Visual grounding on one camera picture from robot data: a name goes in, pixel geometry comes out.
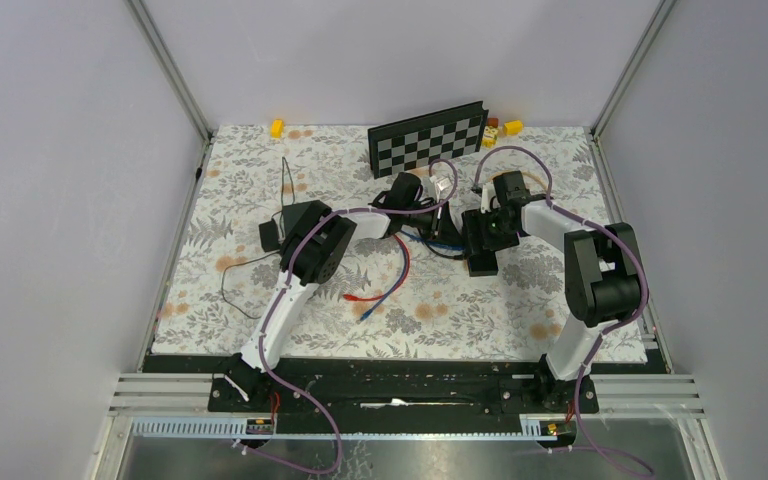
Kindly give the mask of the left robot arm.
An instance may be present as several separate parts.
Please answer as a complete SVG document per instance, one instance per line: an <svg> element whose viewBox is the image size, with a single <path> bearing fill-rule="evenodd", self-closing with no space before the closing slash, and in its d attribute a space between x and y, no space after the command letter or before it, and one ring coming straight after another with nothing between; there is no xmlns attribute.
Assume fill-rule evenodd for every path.
<svg viewBox="0 0 768 480"><path fill-rule="evenodd" d="M269 401L266 377L280 361L286 336L313 293L333 277L352 242L388 238L404 224L430 227L442 218L457 177L432 175L429 180L437 195L431 204L421 202L420 178L405 172L368 206L333 209L321 201L304 204L279 249L273 295L254 332L223 372L232 398L242 408L256 411Z"/></svg>

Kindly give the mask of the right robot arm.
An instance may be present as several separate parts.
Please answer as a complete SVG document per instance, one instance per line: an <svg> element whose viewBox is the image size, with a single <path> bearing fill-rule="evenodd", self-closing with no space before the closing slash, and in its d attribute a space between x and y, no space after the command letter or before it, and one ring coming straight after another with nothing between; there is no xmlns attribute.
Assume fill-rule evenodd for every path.
<svg viewBox="0 0 768 480"><path fill-rule="evenodd" d="M497 252L536 237L564 256L570 318L542 358L549 375L533 386L535 402L557 412L573 398L570 381L585 376L594 346L611 327L631 320L648 300L633 228L583 219L533 194L522 174L505 172L477 187L481 205L462 213L462 237L473 277L498 273Z"/></svg>

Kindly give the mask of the black ribbed network switch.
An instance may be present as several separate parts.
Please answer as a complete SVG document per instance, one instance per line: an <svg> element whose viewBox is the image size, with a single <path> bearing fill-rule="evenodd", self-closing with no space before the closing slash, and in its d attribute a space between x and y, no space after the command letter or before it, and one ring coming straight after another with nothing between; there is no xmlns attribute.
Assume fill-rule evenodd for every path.
<svg viewBox="0 0 768 480"><path fill-rule="evenodd" d="M461 214L464 256L471 277L494 276L499 267L494 249L494 235L489 225L489 215L479 209Z"/></svg>

